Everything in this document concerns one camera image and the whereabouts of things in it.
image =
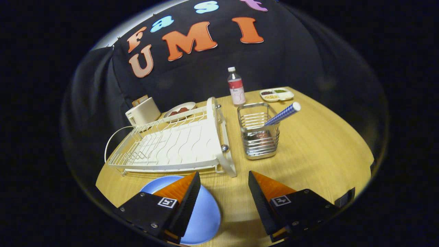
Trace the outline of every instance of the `light blue plate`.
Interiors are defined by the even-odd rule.
[[[140,191],[153,194],[154,192],[179,180],[182,176],[165,176],[154,179]],[[201,244],[211,240],[220,227],[220,208],[210,192],[200,187],[191,219],[187,225],[186,233],[181,238],[182,244]]]

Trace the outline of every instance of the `wire dish drying rack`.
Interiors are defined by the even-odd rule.
[[[176,172],[215,167],[217,173],[236,177],[226,120],[220,108],[217,100],[210,97],[201,108],[135,126],[106,162],[122,176],[128,171]]]

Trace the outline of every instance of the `screw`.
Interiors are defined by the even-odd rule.
[[[222,144],[222,145],[221,145],[221,151],[222,151],[223,153],[228,152],[228,151],[229,151],[229,146],[227,146],[227,145],[225,145],[225,144]]]

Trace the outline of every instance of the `plastic bottle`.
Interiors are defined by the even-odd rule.
[[[229,77],[227,82],[229,83],[230,94],[232,95],[232,101],[235,106],[241,106],[245,103],[244,86],[242,85],[241,77],[236,73],[235,67],[227,69],[229,71]]]

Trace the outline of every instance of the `wooden table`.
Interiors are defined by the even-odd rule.
[[[293,101],[302,110],[280,124],[275,156],[248,160],[241,141],[237,108],[231,96],[218,98],[227,123],[230,151],[237,177],[217,174],[214,169],[199,170],[201,183],[216,199],[221,211],[217,235],[199,246],[269,246],[256,206],[248,188],[248,171],[254,170],[295,189],[311,189],[326,200],[336,199],[355,187],[356,196],[371,177],[372,152],[361,136],[341,117],[310,97],[293,90],[293,99],[269,103],[280,112]],[[259,91],[246,92],[246,103],[262,102]],[[197,107],[206,102],[197,103]],[[149,181],[166,175],[191,172],[137,173],[122,177],[104,164],[96,186],[116,207],[137,194]]]

